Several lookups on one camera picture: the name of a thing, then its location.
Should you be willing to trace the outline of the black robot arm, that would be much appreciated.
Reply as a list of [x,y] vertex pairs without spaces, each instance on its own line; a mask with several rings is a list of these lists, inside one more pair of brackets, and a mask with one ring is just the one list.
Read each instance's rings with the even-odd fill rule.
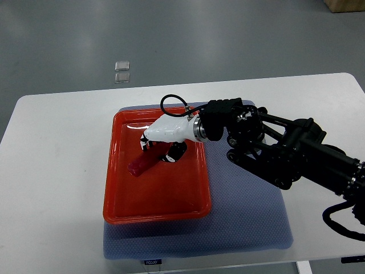
[[266,108],[244,105],[240,98],[211,100],[198,107],[205,136],[219,141],[228,133],[227,158],[235,165],[282,189],[304,177],[344,198],[327,208],[323,221],[335,232],[364,241],[331,214],[351,208],[364,224],[364,163],[341,149],[323,144],[326,132],[313,119],[288,120],[269,115]]

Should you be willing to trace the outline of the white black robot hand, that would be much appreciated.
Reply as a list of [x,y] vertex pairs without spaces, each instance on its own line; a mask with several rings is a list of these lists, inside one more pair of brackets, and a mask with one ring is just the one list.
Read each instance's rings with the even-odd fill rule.
[[171,143],[170,149],[161,160],[175,163],[187,150],[186,140],[200,143],[208,140],[197,114],[184,117],[162,115],[142,133],[140,145],[141,149],[146,151],[153,143]]

